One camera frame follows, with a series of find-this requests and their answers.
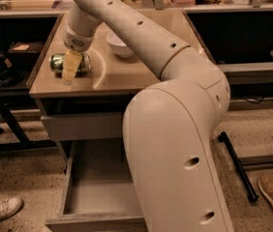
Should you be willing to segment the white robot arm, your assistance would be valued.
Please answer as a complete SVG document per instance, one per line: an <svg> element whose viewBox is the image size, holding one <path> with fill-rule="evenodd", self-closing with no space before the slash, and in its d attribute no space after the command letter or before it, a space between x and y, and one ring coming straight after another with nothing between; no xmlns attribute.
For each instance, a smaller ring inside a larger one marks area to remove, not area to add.
<svg viewBox="0 0 273 232"><path fill-rule="evenodd" d="M149 232L234 232L210 150L228 111L224 73L120 0L73 0L66 47L83 52L105 23L159 78L126 108L123 139Z"/></svg>

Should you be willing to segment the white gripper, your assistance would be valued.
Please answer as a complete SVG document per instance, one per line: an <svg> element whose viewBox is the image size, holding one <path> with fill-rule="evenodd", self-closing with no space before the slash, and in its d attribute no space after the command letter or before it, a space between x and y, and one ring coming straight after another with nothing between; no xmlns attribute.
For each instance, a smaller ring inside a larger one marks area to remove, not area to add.
<svg viewBox="0 0 273 232"><path fill-rule="evenodd" d="M62 78L73 81L81 63L80 52L90 48L97 28L102 21L73 3L63 32L63 42L68 50L63 59Z"/></svg>

